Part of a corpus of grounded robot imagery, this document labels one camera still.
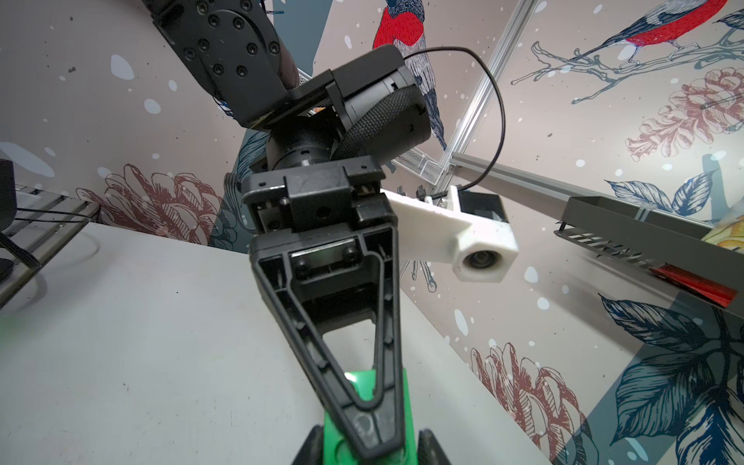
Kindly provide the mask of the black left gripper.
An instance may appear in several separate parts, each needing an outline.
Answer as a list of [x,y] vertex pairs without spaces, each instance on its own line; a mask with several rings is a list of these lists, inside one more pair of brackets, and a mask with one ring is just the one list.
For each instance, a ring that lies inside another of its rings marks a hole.
[[[370,156],[250,174],[241,200],[263,301],[319,401],[363,462],[405,446],[398,220]],[[368,321],[375,383],[364,398],[324,337]]]

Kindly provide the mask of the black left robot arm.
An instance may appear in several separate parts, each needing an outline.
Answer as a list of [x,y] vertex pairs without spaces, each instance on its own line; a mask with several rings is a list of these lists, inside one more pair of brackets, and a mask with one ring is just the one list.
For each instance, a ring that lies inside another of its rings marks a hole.
[[271,311],[356,461],[406,447],[397,218],[383,164],[426,141],[422,93],[382,46],[301,81],[261,1],[149,1],[196,81],[267,134],[240,180],[249,257]]

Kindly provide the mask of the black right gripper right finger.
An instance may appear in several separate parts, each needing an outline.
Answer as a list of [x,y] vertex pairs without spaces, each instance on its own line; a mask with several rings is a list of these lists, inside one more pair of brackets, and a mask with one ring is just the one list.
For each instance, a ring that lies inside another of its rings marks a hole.
[[423,429],[418,435],[418,465],[451,465],[451,461],[430,429]]

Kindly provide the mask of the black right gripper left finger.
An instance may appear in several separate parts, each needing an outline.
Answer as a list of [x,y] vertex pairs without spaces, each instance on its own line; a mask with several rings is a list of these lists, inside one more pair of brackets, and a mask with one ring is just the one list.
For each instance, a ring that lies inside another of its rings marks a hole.
[[292,465],[322,465],[324,463],[324,428],[315,425],[294,457]]

